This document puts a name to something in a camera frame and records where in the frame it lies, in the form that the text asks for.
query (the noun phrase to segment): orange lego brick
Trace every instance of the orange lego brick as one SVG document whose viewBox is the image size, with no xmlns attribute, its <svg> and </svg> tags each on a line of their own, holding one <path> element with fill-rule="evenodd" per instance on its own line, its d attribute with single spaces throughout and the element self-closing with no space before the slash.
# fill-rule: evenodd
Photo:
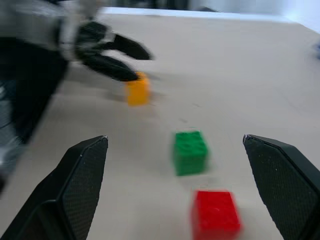
<svg viewBox="0 0 320 240">
<path fill-rule="evenodd" d="M 143 72 L 137 72 L 138 80 L 125 83 L 129 106 L 144 105 L 149 102 L 149 79 Z"/>
</svg>

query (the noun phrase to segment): toy block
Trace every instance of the toy block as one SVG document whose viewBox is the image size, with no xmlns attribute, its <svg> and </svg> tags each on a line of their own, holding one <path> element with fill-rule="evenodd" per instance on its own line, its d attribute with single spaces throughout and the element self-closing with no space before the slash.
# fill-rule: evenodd
<svg viewBox="0 0 320 240">
<path fill-rule="evenodd" d="M 143 72 L 137 72 L 138 79 L 125 83 L 127 102 L 130 106 L 144 105 L 149 102 L 149 80 Z"/>
<path fill-rule="evenodd" d="M 242 224 L 232 193 L 198 191 L 191 209 L 193 240 L 235 240 Z"/>
<path fill-rule="evenodd" d="M 208 147 L 199 131 L 175 134 L 173 164 L 176 175 L 184 176 L 204 172 L 208 156 Z"/>
</svg>

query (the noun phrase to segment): white wall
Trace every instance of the white wall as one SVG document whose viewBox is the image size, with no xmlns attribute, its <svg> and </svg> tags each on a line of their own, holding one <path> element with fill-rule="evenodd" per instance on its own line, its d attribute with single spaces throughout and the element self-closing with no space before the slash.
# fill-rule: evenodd
<svg viewBox="0 0 320 240">
<path fill-rule="evenodd" d="M 292 0 L 291 2 L 285 17 L 320 33 L 320 0 Z"/>
<path fill-rule="evenodd" d="M 202 0 L 201 5 L 223 13 L 280 15 L 288 0 Z"/>
</svg>

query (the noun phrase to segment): robotic hand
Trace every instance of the robotic hand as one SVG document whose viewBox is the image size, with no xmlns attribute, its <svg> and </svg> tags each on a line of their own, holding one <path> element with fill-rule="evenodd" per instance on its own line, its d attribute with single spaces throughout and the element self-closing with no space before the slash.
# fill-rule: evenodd
<svg viewBox="0 0 320 240">
<path fill-rule="evenodd" d="M 123 62 L 102 55 L 106 50 L 118 50 L 137 60 L 150 60 L 150 53 L 139 43 L 119 34 L 113 41 L 103 41 L 108 28 L 98 22 L 90 21 L 79 27 L 74 43 L 75 56 L 90 69 L 118 81 L 133 81 L 136 73 Z"/>
</svg>

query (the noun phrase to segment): beige table surface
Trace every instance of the beige table surface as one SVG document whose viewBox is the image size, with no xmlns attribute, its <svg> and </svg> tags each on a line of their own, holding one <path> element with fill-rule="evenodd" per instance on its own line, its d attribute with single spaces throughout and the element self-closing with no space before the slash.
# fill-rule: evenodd
<svg viewBox="0 0 320 240">
<path fill-rule="evenodd" d="M 295 145 L 320 169 L 320 61 L 312 49 L 319 35 L 286 23 L 101 19 L 156 56 L 120 56 L 148 74 L 151 103 L 128 107 L 121 83 L 73 64 L 1 196 L 0 234 L 70 146 L 106 134 L 104 179 L 88 240 L 190 240 L 195 189 L 234 192 L 245 225 L 242 240 L 281 240 L 259 197 L 242 137 Z M 176 177 L 172 134 L 191 128 L 207 140 L 210 170 Z"/>
</svg>

